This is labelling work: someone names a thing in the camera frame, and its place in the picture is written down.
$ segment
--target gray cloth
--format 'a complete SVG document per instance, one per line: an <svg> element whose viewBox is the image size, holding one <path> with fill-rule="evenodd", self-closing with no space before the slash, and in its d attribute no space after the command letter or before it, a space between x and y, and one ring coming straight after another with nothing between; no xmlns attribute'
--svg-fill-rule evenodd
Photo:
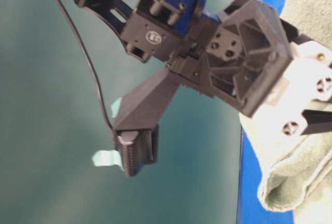
<svg viewBox="0 0 332 224"><path fill-rule="evenodd" d="M281 17L332 49L332 0L286 0ZM309 109L332 111L312 102ZM258 198L271 211L294 210L296 224L332 222L332 133L280 139L240 114L262 170Z"/></svg>

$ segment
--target teal background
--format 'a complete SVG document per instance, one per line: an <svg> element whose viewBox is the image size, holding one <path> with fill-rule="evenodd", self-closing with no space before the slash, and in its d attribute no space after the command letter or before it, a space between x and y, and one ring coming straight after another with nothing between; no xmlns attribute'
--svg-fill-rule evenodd
<svg viewBox="0 0 332 224"><path fill-rule="evenodd" d="M207 0L206 8L217 13L231 1ZM63 2L108 106L163 66L127 56L103 22ZM235 223L235 110L179 89L161 120L158 163L126 178L118 167L91 163L113 141L88 66L54 1L0 0L0 31L0 223Z"/></svg>

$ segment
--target blue surface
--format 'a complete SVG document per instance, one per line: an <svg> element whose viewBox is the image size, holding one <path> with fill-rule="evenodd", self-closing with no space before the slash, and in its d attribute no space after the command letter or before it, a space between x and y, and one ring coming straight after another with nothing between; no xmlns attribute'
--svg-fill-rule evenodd
<svg viewBox="0 0 332 224"><path fill-rule="evenodd" d="M275 8L280 14L285 0L262 0ZM269 223L289 224L294 223L293 212L276 213L266 211L257 198L257 189L261 181L261 171L253 148L246 136L241 138L241 169L239 185L238 224Z"/></svg>

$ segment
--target robotic arm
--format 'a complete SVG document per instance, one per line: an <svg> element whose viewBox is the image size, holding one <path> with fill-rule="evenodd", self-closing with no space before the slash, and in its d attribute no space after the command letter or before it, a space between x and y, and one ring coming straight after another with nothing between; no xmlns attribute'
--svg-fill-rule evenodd
<svg viewBox="0 0 332 224"><path fill-rule="evenodd" d="M157 161L158 123L180 85L219 97L286 136L332 131L332 114L306 110L332 97L332 52L257 0L217 15L206 0L74 0L104 21L127 54L165 67L119 101L113 134L124 173ZM114 14L116 11L123 19Z"/></svg>

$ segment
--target black cable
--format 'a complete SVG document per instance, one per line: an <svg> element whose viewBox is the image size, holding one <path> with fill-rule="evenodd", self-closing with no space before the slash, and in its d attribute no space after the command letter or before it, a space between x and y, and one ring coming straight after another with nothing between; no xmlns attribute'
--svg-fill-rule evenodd
<svg viewBox="0 0 332 224"><path fill-rule="evenodd" d="M66 20L68 22L68 24L70 25L72 31L74 32L75 34L75 37L76 37L76 40L85 56L85 59L89 65L89 68L91 70L91 73L92 73L92 76L93 76L93 79L96 83L96 87L97 87L97 93L98 93L98 98L100 100L100 107L101 107L101 110L102 110L102 114L104 116L104 119L105 119L105 122L107 124L107 126L109 127L109 129L111 130L112 134L113 134L113 127L112 127L112 124L110 123L110 120L108 118L108 115L107 115L107 111L106 111L106 107L105 107L105 102L104 102L104 97L103 97L103 92L102 92L102 89L101 89L101 86L100 86L100 82L99 82L99 79L98 79L98 75L94 69L94 66L92 64L92 61L90 59L90 56L87 52L87 49L85 48L85 45L82 41L82 38L73 22L73 20L71 19L71 17L69 16L67 10L65 9L65 7L63 6L62 2L60 0L54 0L56 2L56 4L58 5L58 7L60 8L61 12L64 14L64 16L66 17Z"/></svg>

